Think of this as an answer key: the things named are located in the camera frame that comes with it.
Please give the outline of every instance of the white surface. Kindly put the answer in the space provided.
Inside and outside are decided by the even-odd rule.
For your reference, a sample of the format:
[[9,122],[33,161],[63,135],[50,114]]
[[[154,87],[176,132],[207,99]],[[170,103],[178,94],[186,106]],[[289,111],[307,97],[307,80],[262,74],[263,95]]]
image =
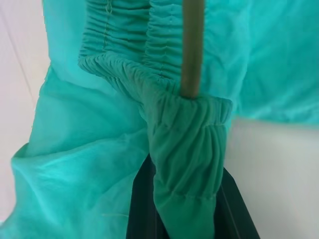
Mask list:
[[[0,0],[0,221],[14,206],[9,161],[27,142],[49,64],[40,0]],[[236,120],[226,168],[262,239],[319,238],[319,130]]]

